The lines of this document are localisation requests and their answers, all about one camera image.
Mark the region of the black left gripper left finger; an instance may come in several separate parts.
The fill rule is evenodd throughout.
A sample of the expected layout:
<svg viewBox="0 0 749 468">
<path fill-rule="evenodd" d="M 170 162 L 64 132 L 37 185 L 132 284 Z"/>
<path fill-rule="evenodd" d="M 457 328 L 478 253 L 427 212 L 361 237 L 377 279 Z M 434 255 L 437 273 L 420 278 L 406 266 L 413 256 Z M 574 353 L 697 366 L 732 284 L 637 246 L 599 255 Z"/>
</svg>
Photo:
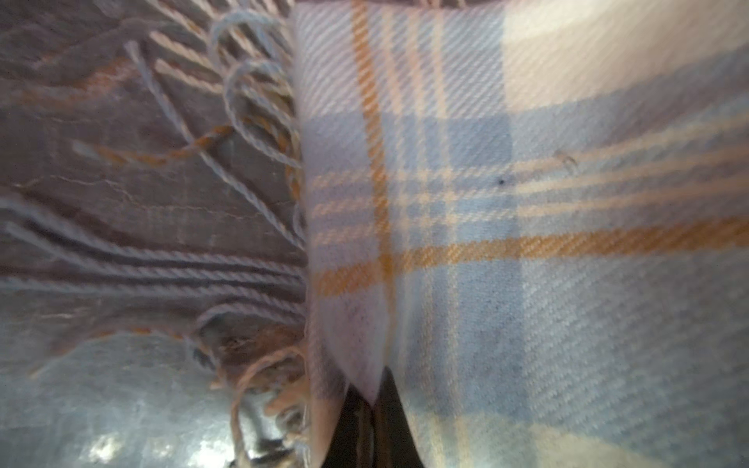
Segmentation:
<svg viewBox="0 0 749 468">
<path fill-rule="evenodd" d="M 375 466 L 373 411 L 353 386 L 346 397 L 322 468 L 373 468 Z"/>
</svg>

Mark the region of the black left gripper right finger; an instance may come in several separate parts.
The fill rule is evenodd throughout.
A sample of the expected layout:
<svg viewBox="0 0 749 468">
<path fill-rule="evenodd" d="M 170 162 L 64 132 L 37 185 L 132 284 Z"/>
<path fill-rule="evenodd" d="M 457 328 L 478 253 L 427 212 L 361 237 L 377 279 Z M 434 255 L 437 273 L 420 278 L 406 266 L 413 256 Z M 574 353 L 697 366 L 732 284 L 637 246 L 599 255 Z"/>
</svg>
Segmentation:
<svg viewBox="0 0 749 468">
<path fill-rule="evenodd" d="M 390 368 L 374 404 L 374 467 L 423 468 Z"/>
</svg>

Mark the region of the plaid beige blue scarf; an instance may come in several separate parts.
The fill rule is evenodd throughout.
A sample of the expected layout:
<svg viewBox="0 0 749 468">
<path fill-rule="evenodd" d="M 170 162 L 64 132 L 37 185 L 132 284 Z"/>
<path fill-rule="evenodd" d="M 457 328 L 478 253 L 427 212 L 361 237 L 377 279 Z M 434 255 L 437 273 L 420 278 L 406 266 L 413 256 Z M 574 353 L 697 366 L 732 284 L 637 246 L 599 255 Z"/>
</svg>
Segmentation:
<svg viewBox="0 0 749 468">
<path fill-rule="evenodd" d="M 1 463 L 748 463 L 744 1 L 5 1 Z"/>
</svg>

